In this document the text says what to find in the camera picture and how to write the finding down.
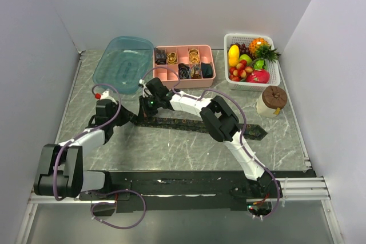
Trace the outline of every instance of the gray marble tabletop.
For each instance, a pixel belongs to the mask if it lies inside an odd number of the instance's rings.
[[[94,85],[94,70],[103,52],[88,50],[82,54],[82,63],[61,125],[59,142],[82,132],[95,113],[96,100],[90,89]],[[268,132],[261,141],[248,141],[259,159],[271,170],[306,170],[290,105],[287,104],[276,118],[261,117],[255,109],[260,93],[229,89],[224,75],[224,51],[213,50],[212,53],[217,74],[212,88],[233,97],[244,110],[248,123],[259,124]],[[203,89],[183,91],[200,95]],[[128,110],[138,113],[139,95],[140,91],[134,95],[121,95],[122,104]],[[205,97],[214,96],[213,93],[207,93]],[[231,103],[229,105],[240,117],[235,106]],[[158,116],[199,119],[170,110],[160,110]],[[136,127],[131,123],[115,129],[110,141],[84,155],[83,161],[84,167],[89,170],[241,170],[231,152],[208,134]]]

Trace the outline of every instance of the white metal frame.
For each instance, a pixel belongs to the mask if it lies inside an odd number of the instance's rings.
[[[65,111],[63,112],[63,116],[61,119],[60,127],[55,139],[55,143],[58,142],[58,138],[61,132],[61,126],[63,124],[63,121],[65,119],[65,115],[67,112],[67,108],[69,106],[69,102],[71,99],[71,95],[74,89],[74,85],[80,70],[82,60],[79,61],[77,71],[73,80],[73,84],[71,86],[70,94],[67,99],[67,103],[65,106]],[[288,92],[286,83],[284,81],[283,73],[281,70],[281,67],[279,66],[280,75],[282,78],[282,81],[284,83],[285,90]],[[299,127],[299,123],[297,121],[295,111],[292,106],[292,102],[290,97],[288,97],[288,103],[292,109],[294,119],[295,119],[295,125],[296,130],[299,134],[300,144],[303,149],[304,153],[304,160],[305,165],[307,169],[311,169],[311,162],[309,159],[308,152],[305,147],[305,143],[303,140],[303,136],[301,135],[301,130]],[[281,185],[283,187],[283,198],[282,206],[285,206],[286,201],[308,201],[308,200],[318,200],[322,201],[323,209],[325,216],[327,218],[329,230],[331,231],[332,238],[335,244],[344,244],[343,236],[336,218],[336,214],[334,212],[334,209],[332,207],[331,198],[327,189],[327,186],[325,184],[325,181],[323,178],[277,178],[281,182]],[[257,199],[248,199],[248,202],[256,201]],[[63,201],[56,201],[53,197],[40,197],[35,195],[33,192],[31,193],[31,196],[28,201],[28,206],[25,212],[25,216],[23,218],[23,222],[21,224],[18,237],[16,240],[16,244],[26,244],[30,230],[33,224],[34,216],[37,211],[37,207],[39,204],[47,204],[47,203],[90,203],[90,201],[80,201],[78,198],[66,198]]]

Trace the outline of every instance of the transparent plastic container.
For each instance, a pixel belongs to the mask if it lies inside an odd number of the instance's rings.
[[[109,84],[121,94],[134,94],[153,58],[153,44],[137,37],[116,37],[93,74],[95,84]]]

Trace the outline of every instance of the plastic basket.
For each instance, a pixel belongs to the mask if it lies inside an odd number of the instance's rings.
[[[278,86],[281,83],[280,71],[278,61],[268,62],[267,71],[269,72],[269,81],[266,84],[262,83],[249,83],[249,82],[236,82],[229,79],[229,66],[228,66],[228,51],[232,43],[245,44],[249,47],[249,44],[253,39],[263,38],[269,44],[272,45],[272,49],[275,48],[272,39],[266,37],[265,35],[257,34],[227,34],[224,38],[224,51],[225,51],[225,78],[229,83],[230,89],[233,90],[246,90],[246,91],[264,91],[268,86]]]

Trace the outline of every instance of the wall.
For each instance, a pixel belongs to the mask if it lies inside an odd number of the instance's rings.
[[[0,0],[0,235],[13,243],[78,53],[49,0]]]
[[[154,45],[209,44],[230,32],[266,34],[282,50],[310,0],[53,0],[79,50],[120,35]]]
[[[346,243],[366,232],[365,0],[312,0],[281,64],[309,155]]]

